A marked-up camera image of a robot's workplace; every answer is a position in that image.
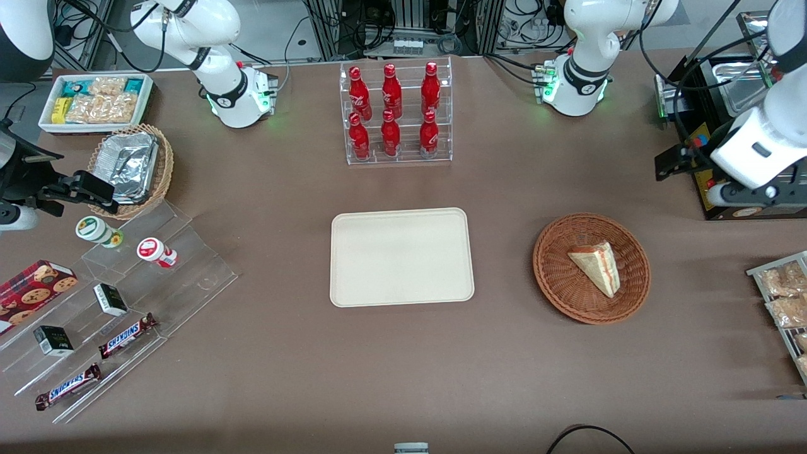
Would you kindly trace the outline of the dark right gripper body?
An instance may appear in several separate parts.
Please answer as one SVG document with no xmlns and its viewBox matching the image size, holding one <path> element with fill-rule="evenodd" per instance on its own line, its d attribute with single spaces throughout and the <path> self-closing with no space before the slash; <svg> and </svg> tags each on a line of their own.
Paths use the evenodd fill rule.
<svg viewBox="0 0 807 454">
<path fill-rule="evenodd" d="M 60 153 L 35 146 L 11 131 L 11 123 L 2 123 L 2 199 L 9 203 L 23 201 L 44 187 L 58 183 L 60 173 L 52 162 L 63 159 Z"/>
</svg>

